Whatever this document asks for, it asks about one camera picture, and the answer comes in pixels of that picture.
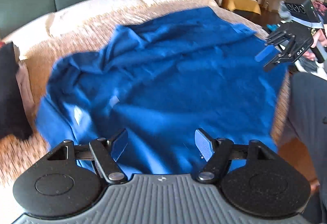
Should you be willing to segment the person's right hand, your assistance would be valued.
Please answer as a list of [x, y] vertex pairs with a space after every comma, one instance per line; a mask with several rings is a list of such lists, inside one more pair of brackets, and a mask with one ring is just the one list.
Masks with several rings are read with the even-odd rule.
[[313, 44], [309, 51], [309, 60], [322, 64], [326, 60], [326, 35], [319, 29], [313, 36]]

